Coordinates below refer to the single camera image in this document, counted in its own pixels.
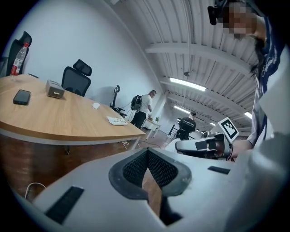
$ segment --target red label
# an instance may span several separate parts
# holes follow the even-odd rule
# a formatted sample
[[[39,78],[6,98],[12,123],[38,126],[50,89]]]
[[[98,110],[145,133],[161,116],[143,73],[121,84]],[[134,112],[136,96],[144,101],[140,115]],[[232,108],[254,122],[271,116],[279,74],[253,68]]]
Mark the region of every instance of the red label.
[[[13,65],[11,69],[11,75],[17,76],[18,72],[16,72],[16,70],[17,70],[17,66]]]

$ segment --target hand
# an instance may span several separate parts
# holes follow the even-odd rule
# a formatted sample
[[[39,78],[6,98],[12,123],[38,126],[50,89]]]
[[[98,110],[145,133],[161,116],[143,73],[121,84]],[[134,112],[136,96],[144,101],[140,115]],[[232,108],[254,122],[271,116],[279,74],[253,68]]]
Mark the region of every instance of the hand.
[[[216,142],[217,152],[215,153],[216,157],[221,157],[225,151],[225,144],[223,142]]]

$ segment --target person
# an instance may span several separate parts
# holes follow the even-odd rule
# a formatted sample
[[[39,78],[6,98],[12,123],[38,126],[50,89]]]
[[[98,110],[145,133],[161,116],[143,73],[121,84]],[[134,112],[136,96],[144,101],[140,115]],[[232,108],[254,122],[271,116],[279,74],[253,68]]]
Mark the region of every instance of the person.
[[[188,140],[189,134],[195,131],[196,123],[193,120],[196,116],[194,111],[191,111],[187,117],[179,121],[179,128],[185,131],[184,139]]]
[[[216,7],[208,7],[212,25],[215,16],[217,22],[234,33],[235,38],[242,39],[251,36],[255,39],[255,52],[258,64],[254,65],[251,72],[256,79],[255,100],[252,111],[252,133],[247,140],[233,142],[231,155],[227,158],[236,158],[239,153],[259,146],[273,133],[271,123],[259,105],[259,99],[269,90],[275,81],[282,76],[290,76],[290,52],[285,40],[275,24],[271,24],[268,17],[257,15],[248,3],[243,0],[215,1]],[[219,156],[223,154],[219,146]]]
[[[147,113],[152,112],[152,99],[155,97],[157,92],[155,90],[150,91],[150,93],[145,94],[141,97],[141,107],[138,112],[135,113],[131,123],[137,128],[141,129],[141,126],[146,119]]]

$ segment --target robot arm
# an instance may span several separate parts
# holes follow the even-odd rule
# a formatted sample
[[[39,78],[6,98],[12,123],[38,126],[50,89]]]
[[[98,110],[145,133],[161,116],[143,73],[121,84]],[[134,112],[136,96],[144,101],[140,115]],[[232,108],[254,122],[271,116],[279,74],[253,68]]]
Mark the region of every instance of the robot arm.
[[[184,155],[208,158],[215,157],[228,160],[232,154],[232,142],[239,135],[238,130],[229,118],[225,118],[203,138],[196,140],[174,140],[165,148],[166,150],[182,153]]]
[[[223,133],[209,135],[197,140],[176,141],[175,149],[184,155],[206,158],[208,155],[228,159],[232,153],[232,144]]]

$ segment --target fluorescent light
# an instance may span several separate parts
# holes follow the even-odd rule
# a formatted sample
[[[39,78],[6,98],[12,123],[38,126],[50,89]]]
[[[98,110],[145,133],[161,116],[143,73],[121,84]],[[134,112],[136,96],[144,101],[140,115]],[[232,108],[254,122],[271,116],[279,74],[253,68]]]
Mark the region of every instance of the fluorescent light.
[[[245,115],[252,119],[252,114],[250,114],[249,112],[246,112]]]
[[[185,86],[188,86],[188,87],[191,87],[191,88],[195,88],[195,89],[201,90],[203,92],[206,90],[206,88],[203,87],[203,86],[200,86],[200,85],[197,85],[197,84],[193,84],[191,82],[175,79],[175,78],[172,78],[172,77],[170,78],[170,81],[174,82],[174,83],[177,83],[177,84],[180,84],[180,85],[185,85]]]
[[[182,108],[180,108],[180,107],[178,107],[178,106],[174,106],[174,108],[175,109],[178,109],[178,110],[180,110],[180,111],[183,111],[183,112],[185,112],[185,113],[190,113],[189,111],[186,111],[186,110],[184,110],[184,109],[182,109]]]

